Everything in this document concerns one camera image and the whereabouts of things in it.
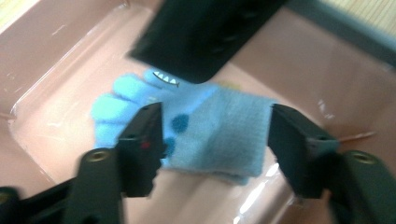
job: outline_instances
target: blue dot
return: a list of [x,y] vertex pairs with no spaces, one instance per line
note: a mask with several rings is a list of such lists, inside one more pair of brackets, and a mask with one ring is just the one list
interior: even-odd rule
[[178,115],[172,119],[172,129],[175,133],[184,133],[189,127],[190,117],[186,114]]
[[175,151],[175,145],[176,145],[175,138],[172,137],[166,138],[164,142],[166,144],[166,150],[165,150],[166,157],[171,158]]

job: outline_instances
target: light blue glove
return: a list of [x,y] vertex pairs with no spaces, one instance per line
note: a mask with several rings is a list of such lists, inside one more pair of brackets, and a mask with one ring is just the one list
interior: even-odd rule
[[115,94],[95,102],[95,147],[114,147],[140,107],[163,102],[164,167],[242,185],[260,175],[274,100],[215,84],[193,85],[157,69],[144,78],[124,75],[114,83]]

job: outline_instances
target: red marking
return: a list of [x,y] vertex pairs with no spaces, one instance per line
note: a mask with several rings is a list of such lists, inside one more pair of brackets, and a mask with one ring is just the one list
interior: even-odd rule
[[143,149],[148,149],[151,146],[150,142],[143,142],[140,147]]

